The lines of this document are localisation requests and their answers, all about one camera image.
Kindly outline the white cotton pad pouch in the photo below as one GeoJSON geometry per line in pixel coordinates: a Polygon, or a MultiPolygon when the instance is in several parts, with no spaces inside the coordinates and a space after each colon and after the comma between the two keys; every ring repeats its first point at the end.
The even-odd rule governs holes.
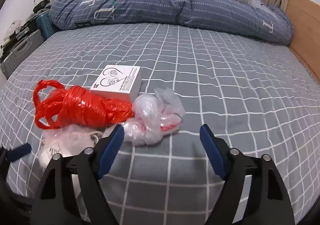
{"type": "Polygon", "coordinates": [[[93,148],[102,138],[103,132],[89,127],[71,124],[60,129],[44,130],[37,153],[43,170],[56,153],[63,157],[78,155],[85,148],[93,148]]]}

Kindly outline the clear plastic bag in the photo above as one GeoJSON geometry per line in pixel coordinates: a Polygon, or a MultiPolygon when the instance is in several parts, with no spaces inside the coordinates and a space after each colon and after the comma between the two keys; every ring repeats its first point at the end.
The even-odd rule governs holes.
{"type": "Polygon", "coordinates": [[[121,123],[124,142],[133,146],[158,144],[178,131],[185,115],[180,98],[170,88],[155,88],[155,94],[142,94],[132,105],[134,117],[121,123]]]}

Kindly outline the red plastic bag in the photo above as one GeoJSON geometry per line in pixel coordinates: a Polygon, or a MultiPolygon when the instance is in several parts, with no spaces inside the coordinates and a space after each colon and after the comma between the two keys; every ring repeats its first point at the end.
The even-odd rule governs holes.
{"type": "Polygon", "coordinates": [[[41,80],[33,91],[35,124],[43,130],[77,124],[103,128],[134,116],[132,104],[117,98],[103,98],[75,85],[69,89],[56,80],[41,80]]]}

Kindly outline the white earphone box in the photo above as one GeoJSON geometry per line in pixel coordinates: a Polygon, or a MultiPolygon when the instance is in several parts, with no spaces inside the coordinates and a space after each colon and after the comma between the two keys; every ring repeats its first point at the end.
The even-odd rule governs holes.
{"type": "Polygon", "coordinates": [[[140,66],[107,65],[90,88],[103,98],[133,102],[142,84],[140,66]]]}

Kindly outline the grey checked bed sheet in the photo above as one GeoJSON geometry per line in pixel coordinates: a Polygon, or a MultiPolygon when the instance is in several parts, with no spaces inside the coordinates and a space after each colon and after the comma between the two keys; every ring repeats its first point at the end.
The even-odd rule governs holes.
{"type": "Polygon", "coordinates": [[[140,66],[141,93],[171,88],[185,109],[155,146],[123,144],[100,184],[120,224],[204,224],[223,187],[199,130],[242,153],[272,157],[299,222],[319,197],[319,85],[288,47],[168,24],[117,24],[51,36],[1,89],[1,146],[31,144],[8,173],[33,196],[42,176],[33,90],[40,80],[90,88],[109,64],[140,66]]]}

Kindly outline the grey suitcase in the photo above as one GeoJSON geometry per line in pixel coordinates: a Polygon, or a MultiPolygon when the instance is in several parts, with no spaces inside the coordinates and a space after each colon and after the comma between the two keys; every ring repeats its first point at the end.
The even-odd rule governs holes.
{"type": "Polygon", "coordinates": [[[1,59],[1,72],[5,78],[8,79],[16,68],[43,42],[44,39],[40,30],[36,30],[10,49],[4,58],[1,59]]]}

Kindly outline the teal suitcase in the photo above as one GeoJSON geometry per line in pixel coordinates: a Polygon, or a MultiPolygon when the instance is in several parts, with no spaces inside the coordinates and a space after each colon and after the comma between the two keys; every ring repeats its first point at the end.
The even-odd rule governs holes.
{"type": "Polygon", "coordinates": [[[37,14],[36,24],[44,40],[60,31],[49,16],[49,9],[43,9],[37,14]]]}

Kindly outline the blue striped duvet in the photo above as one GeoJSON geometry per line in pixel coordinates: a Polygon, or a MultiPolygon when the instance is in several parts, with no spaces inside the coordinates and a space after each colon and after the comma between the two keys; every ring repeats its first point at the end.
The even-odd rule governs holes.
{"type": "Polygon", "coordinates": [[[279,8],[237,0],[55,0],[49,11],[61,30],[97,24],[164,23],[221,31],[288,45],[293,25],[279,8]]]}

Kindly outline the wooden headboard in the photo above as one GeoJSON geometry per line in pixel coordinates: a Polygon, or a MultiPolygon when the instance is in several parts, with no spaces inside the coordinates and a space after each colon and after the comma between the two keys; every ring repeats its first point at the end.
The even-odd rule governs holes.
{"type": "Polygon", "coordinates": [[[290,50],[319,80],[319,4],[311,0],[288,0],[286,14],[294,28],[290,50]]]}

